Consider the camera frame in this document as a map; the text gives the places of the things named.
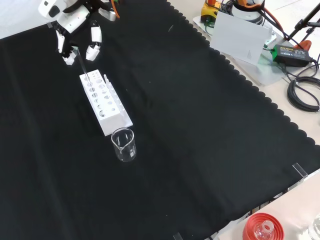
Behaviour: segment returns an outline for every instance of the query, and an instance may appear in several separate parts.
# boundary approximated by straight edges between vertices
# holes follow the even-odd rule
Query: white paper
[[[214,24],[210,47],[257,65],[268,37],[267,28],[219,12]]]

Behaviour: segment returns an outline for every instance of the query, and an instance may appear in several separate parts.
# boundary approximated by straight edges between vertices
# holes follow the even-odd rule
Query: power adapter
[[[312,62],[307,50],[291,46],[277,44],[272,49],[271,54],[274,62],[284,64],[287,67],[305,67]]]

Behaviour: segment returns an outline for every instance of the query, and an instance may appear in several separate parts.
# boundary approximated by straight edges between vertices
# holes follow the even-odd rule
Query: beaker
[[[130,162],[135,159],[137,149],[135,144],[135,134],[131,129],[119,128],[111,135],[115,154],[120,161]]]
[[[308,233],[312,240],[320,240],[320,214],[316,216],[313,223],[309,226]]]

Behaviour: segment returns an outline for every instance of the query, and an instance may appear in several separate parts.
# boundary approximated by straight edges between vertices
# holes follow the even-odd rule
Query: red lid
[[[207,0],[207,3],[214,6],[216,4],[216,0]]]
[[[267,213],[256,213],[252,215],[245,224],[242,234],[243,240],[257,240],[254,228],[257,224],[261,224],[264,221],[271,221],[274,225],[274,230],[270,240],[283,240],[285,238],[284,229],[275,217]]]

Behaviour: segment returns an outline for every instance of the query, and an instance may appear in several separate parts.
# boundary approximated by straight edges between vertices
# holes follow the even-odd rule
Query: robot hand
[[[73,52],[71,40],[73,34],[81,30],[92,13],[99,13],[110,21],[119,17],[114,0],[42,0],[38,11],[49,20],[57,17],[54,28],[57,35],[57,50],[67,65],[72,65],[76,54]],[[96,21],[91,22],[91,44],[86,50],[86,59],[93,61],[100,52],[102,43],[101,28]]]

